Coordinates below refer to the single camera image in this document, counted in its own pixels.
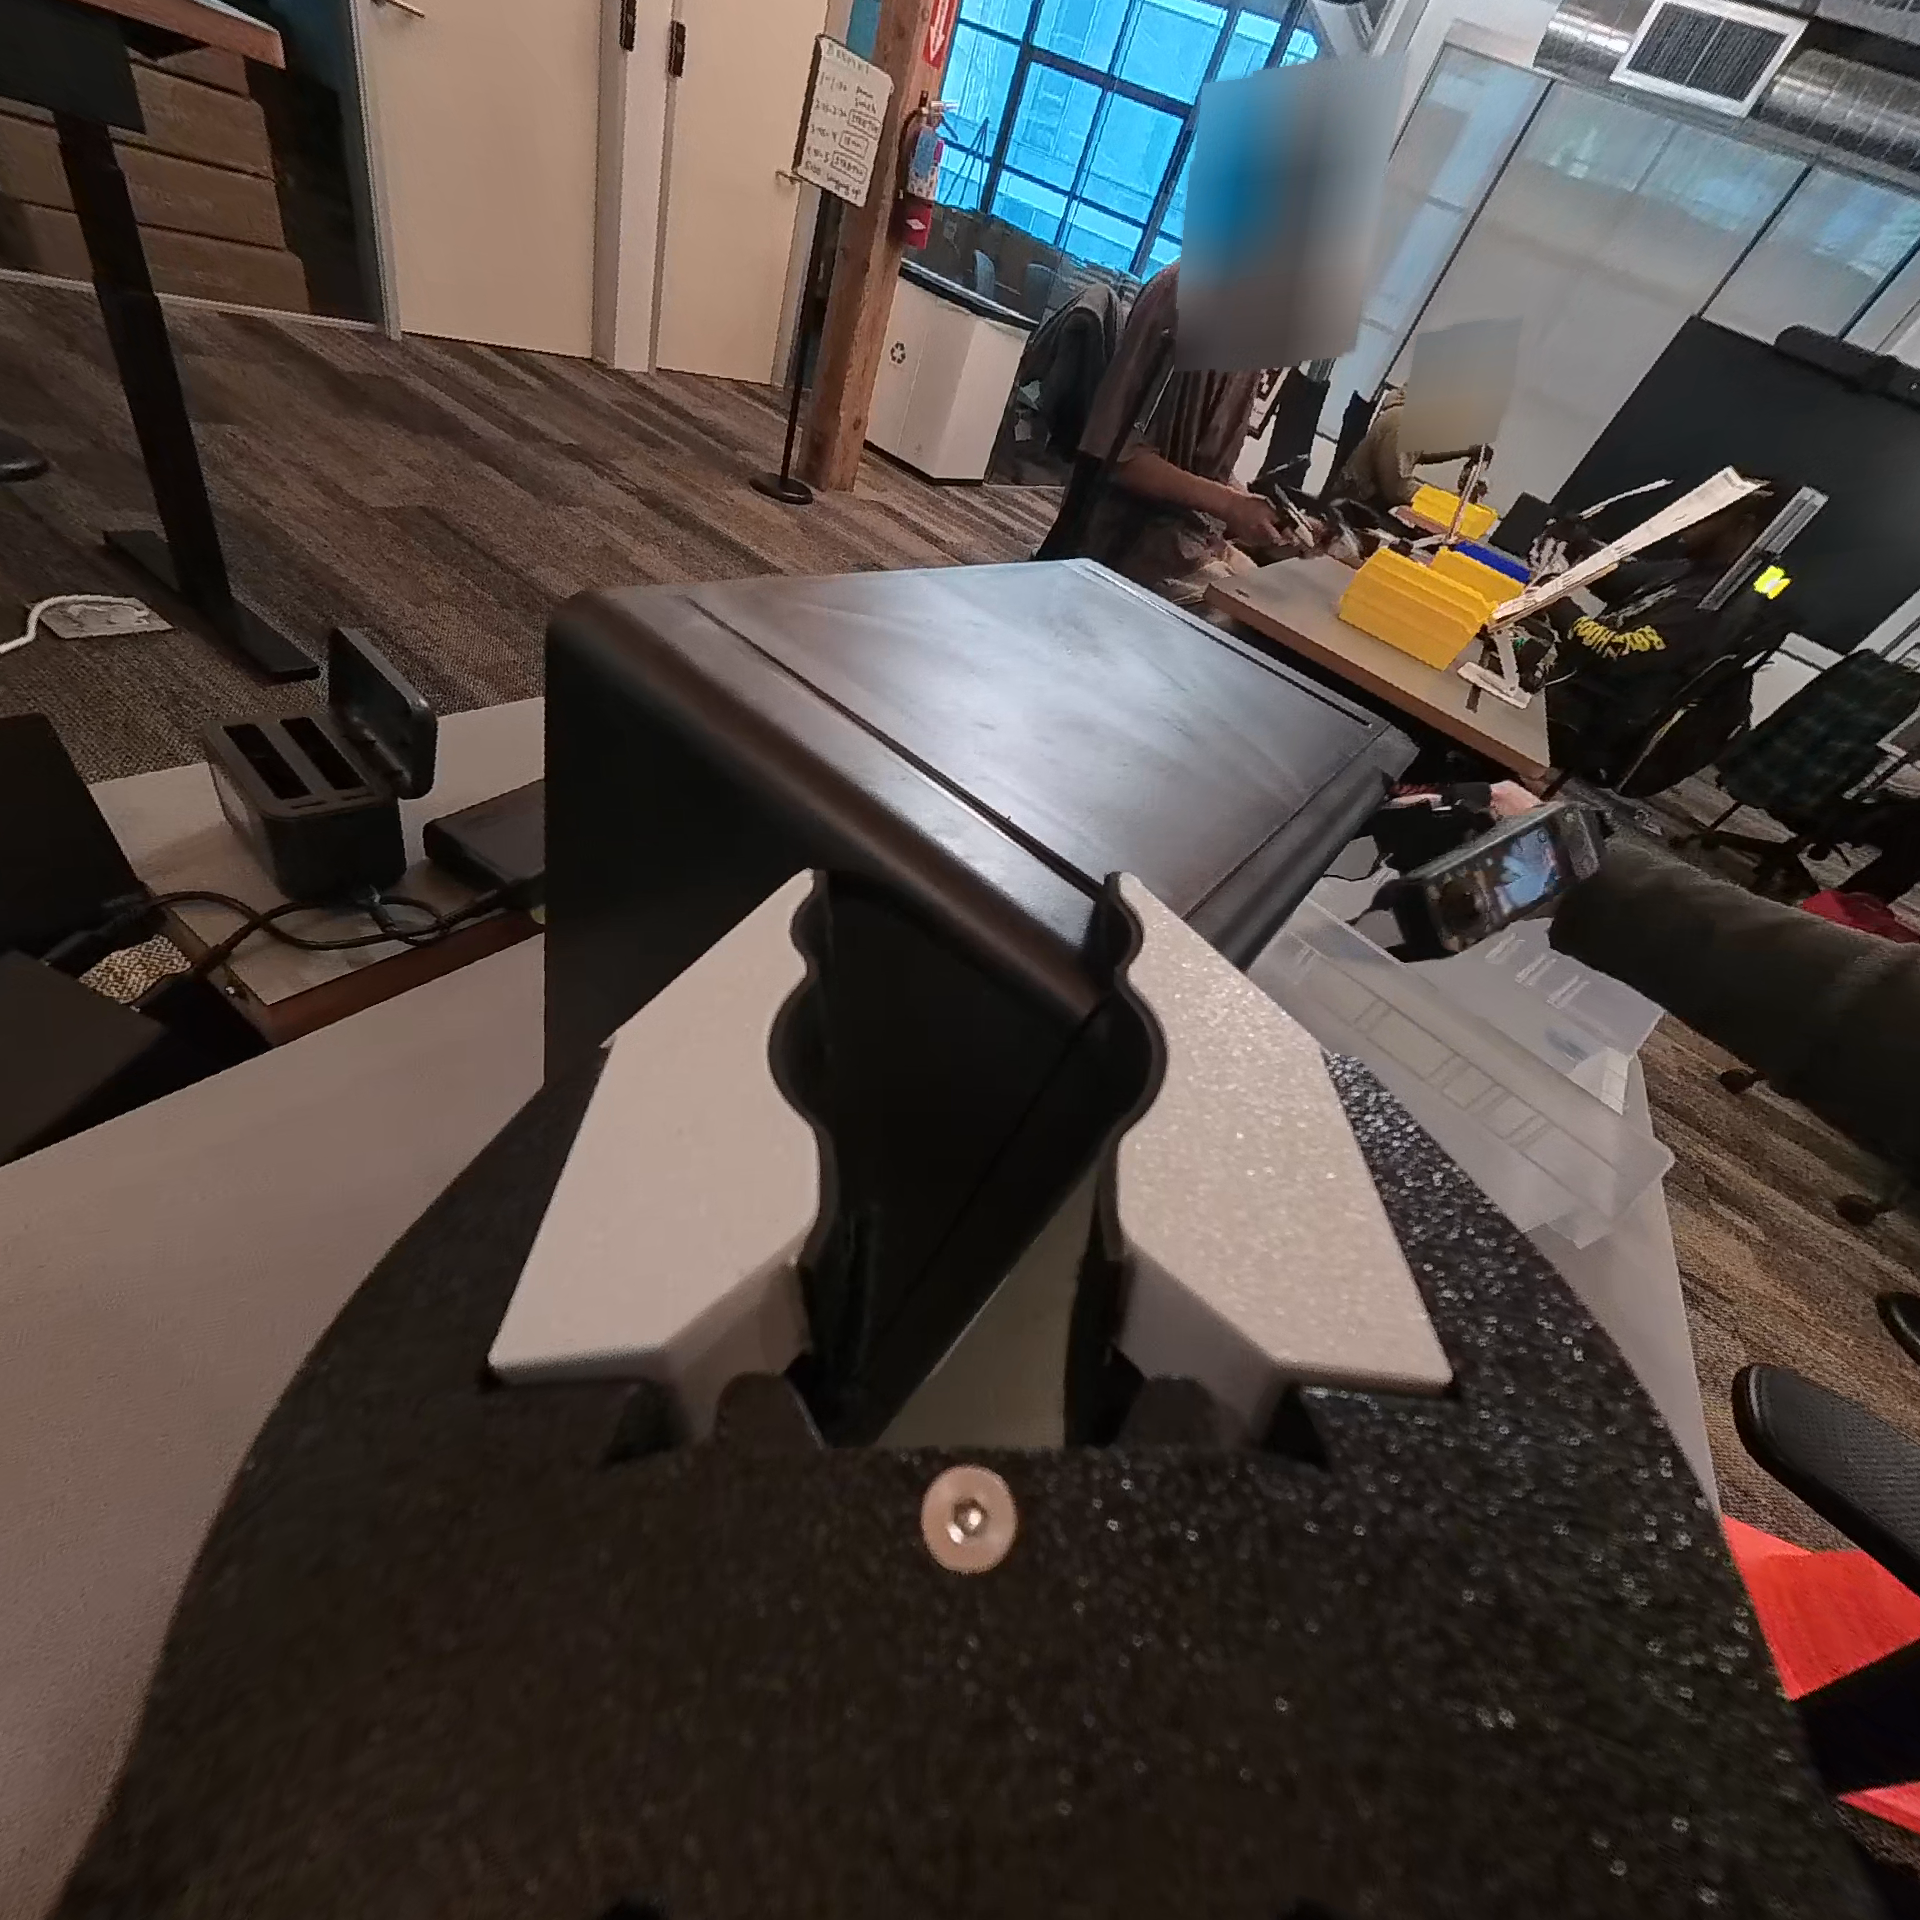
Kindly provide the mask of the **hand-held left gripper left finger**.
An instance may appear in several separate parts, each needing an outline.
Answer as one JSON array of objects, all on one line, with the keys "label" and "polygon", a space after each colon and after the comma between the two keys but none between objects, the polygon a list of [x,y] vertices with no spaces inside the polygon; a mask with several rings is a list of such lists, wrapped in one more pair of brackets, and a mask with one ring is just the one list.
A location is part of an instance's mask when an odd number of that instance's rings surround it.
[{"label": "hand-held left gripper left finger", "polygon": [[812,983],[796,924],[816,890],[812,872],[785,880],[603,1047],[493,1380],[640,1382],[703,1435],[733,1380],[807,1349],[799,1263],[823,1153],[774,1040]]}]

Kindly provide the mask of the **black flat box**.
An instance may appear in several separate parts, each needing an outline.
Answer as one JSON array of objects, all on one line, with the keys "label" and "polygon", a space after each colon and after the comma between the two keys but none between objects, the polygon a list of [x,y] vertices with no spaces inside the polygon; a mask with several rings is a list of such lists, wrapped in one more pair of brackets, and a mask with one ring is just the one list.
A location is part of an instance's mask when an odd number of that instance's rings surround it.
[{"label": "black flat box", "polygon": [[19,951],[2,955],[2,1163],[173,1088],[164,1027]]}]

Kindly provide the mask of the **black battery charger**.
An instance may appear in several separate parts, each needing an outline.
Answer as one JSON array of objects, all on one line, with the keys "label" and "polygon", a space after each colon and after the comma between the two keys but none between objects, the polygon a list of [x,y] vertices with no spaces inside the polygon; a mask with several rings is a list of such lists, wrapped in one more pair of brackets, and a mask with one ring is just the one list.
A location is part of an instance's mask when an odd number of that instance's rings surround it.
[{"label": "black battery charger", "polygon": [[288,899],[382,894],[408,868],[400,808],[437,771],[439,721],[358,630],[327,636],[318,715],[212,728],[205,759],[219,810]]}]

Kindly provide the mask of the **large clear plastic bin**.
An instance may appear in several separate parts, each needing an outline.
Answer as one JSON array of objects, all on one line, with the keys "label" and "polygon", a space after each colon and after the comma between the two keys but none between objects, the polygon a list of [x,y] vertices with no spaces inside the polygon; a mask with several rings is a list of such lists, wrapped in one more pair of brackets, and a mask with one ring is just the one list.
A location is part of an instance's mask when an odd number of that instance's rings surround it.
[{"label": "large clear plastic bin", "polygon": [[1251,978],[1324,1053],[1362,1062],[1516,1229],[1591,1246],[1673,1163],[1637,1093],[1658,1006],[1512,924],[1453,957],[1405,962],[1369,886],[1322,878]]}]

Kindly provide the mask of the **slanted white board stand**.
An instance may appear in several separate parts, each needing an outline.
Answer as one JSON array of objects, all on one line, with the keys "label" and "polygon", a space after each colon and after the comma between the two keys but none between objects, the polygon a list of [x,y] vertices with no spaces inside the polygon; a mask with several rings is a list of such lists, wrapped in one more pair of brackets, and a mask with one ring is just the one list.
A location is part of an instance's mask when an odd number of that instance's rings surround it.
[{"label": "slanted white board stand", "polygon": [[1723,580],[1754,571],[1747,552],[1776,520],[1782,487],[1766,476],[1720,468],[1694,488],[1648,483],[1552,511],[1524,547],[1520,588],[1502,590],[1455,676],[1484,693],[1522,704],[1549,677],[1549,657],[1567,652],[1575,618],[1588,613],[1626,618],[1660,613],[1685,592],[1716,617]]}]

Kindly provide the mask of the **black power bank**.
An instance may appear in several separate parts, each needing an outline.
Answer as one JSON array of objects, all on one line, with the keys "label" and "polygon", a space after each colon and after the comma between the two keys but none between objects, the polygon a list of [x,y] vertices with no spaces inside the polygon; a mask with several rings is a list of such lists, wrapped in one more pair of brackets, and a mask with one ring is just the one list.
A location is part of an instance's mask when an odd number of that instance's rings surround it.
[{"label": "black power bank", "polygon": [[518,909],[545,903],[545,782],[445,813],[421,828],[421,854],[446,877]]}]

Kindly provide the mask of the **black flat panel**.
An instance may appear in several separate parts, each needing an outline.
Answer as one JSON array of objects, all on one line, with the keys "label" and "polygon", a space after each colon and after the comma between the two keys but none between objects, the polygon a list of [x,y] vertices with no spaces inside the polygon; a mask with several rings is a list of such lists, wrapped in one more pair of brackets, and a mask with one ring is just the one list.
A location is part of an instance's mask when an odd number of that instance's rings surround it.
[{"label": "black flat panel", "polygon": [[54,725],[2,719],[2,949],[80,976],[154,926],[153,894]]}]

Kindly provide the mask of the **stack of cardboard boxes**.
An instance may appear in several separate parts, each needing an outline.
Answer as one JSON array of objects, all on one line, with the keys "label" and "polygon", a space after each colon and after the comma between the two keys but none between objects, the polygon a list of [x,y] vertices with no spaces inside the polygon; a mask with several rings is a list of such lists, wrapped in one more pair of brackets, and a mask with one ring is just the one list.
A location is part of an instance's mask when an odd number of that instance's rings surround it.
[{"label": "stack of cardboard boxes", "polygon": [[[261,105],[236,54],[131,54],[141,132],[110,135],[154,289],[308,314],[288,243]],[[2,108],[2,267],[89,280],[89,257],[45,110]]]}]

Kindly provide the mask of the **black object with red trim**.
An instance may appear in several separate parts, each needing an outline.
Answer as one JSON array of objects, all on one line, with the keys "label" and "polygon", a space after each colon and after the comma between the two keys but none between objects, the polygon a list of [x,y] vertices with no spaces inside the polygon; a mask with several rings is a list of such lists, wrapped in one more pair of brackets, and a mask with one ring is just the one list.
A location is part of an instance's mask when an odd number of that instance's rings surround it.
[{"label": "black object with red trim", "polygon": [[1860,1549],[1811,1552],[1723,1519],[1821,1784],[1917,1832],[1917,1598]]}]

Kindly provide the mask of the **grey top desk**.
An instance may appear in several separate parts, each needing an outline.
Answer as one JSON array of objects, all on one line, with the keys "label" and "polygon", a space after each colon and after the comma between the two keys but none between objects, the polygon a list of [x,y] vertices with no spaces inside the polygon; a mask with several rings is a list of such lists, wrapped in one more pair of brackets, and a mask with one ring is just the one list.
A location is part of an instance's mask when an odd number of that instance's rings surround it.
[{"label": "grey top desk", "polygon": [[1549,780],[1549,725],[1539,702],[1512,706],[1461,677],[1361,633],[1337,617],[1349,571],[1335,560],[1289,560],[1214,580],[1205,606],[1263,644],[1382,700],[1405,721],[1469,749],[1524,783]]}]

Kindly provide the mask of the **black drawer cabinet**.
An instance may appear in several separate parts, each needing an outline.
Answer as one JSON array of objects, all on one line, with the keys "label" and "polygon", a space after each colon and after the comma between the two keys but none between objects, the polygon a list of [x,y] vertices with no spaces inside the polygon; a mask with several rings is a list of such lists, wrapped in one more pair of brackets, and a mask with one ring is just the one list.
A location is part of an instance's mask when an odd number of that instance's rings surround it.
[{"label": "black drawer cabinet", "polygon": [[580,593],[545,644],[547,1068],[823,878],[799,1384],[871,1443],[1145,1097],[1109,877],[1246,968],[1408,764],[1097,563]]}]

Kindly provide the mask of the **wooden edged desk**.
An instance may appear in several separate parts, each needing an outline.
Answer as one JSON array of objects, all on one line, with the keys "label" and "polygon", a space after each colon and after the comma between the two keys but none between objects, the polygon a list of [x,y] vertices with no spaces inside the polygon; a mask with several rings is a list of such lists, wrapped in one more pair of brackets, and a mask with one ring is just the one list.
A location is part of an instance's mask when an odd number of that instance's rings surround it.
[{"label": "wooden edged desk", "polygon": [[131,52],[223,52],[283,67],[259,16],[213,3],[6,3],[2,95],[45,110],[149,476],[160,530],[107,533],[104,545],[166,590],[188,627],[267,683],[318,677],[318,665],[252,607],[229,577],[217,520],[173,361],[173,344],[114,132],[144,132]]}]

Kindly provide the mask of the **whiteboard sign stand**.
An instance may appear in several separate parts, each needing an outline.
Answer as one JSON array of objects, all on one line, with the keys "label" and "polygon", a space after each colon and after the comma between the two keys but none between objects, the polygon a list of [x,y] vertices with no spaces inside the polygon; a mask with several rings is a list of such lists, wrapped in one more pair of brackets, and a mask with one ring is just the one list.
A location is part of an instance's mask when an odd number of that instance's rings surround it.
[{"label": "whiteboard sign stand", "polygon": [[817,338],[830,287],[830,205],[864,207],[877,172],[882,118],[893,98],[891,77],[831,36],[817,36],[807,72],[803,118],[790,175],[816,188],[807,271],[795,309],[785,372],[785,436],[781,465],[753,476],[754,492],[788,507],[804,507],[814,492],[793,472],[800,409],[807,392],[807,357]]}]

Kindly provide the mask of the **white recycling bin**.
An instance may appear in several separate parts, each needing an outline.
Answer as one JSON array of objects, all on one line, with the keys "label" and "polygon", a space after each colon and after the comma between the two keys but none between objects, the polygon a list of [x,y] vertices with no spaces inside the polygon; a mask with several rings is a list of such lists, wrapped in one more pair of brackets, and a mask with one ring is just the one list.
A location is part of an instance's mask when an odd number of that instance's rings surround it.
[{"label": "white recycling bin", "polygon": [[894,286],[866,444],[944,487],[988,477],[1033,323],[903,267]]}]

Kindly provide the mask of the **office chair with grey jacket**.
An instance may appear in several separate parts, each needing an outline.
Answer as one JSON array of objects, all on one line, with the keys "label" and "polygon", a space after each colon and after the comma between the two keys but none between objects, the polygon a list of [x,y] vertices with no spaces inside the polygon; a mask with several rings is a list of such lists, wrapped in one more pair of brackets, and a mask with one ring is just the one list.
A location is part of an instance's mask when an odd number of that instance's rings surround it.
[{"label": "office chair with grey jacket", "polygon": [[1129,303],[1111,283],[1085,280],[1033,330],[1014,385],[1018,444],[1074,461]]}]

